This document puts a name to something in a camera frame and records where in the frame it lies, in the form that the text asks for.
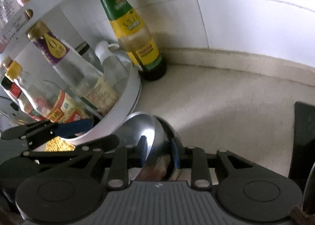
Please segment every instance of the black cutting board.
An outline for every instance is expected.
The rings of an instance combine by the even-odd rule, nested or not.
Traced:
[[[315,163],[315,107],[296,102],[294,113],[294,143],[289,178],[304,191]]]

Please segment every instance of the gray ribbed panel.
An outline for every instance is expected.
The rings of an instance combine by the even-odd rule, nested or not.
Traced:
[[[241,225],[222,211],[208,192],[187,182],[140,182],[108,193],[103,204],[75,225]],[[283,225],[294,225],[291,221]],[[26,221],[24,225],[34,225]]]

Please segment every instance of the purple bottle label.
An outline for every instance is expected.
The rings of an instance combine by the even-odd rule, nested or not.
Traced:
[[[49,63],[53,66],[69,52],[66,47],[51,31],[33,41],[38,49],[44,54]]]

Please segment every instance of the countertop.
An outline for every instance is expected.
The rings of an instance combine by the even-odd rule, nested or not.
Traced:
[[[254,73],[169,65],[155,82],[142,82],[135,111],[167,120],[184,146],[207,153],[228,149],[288,176],[294,103],[315,105],[315,87]]]

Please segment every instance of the metal screw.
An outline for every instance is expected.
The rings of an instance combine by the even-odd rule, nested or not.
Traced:
[[[198,188],[206,188],[210,186],[210,182],[206,179],[198,179],[195,181],[195,186]]]
[[[109,182],[108,182],[108,185],[112,188],[119,188],[119,187],[122,187],[123,186],[123,181],[120,180],[120,179],[111,179]]]

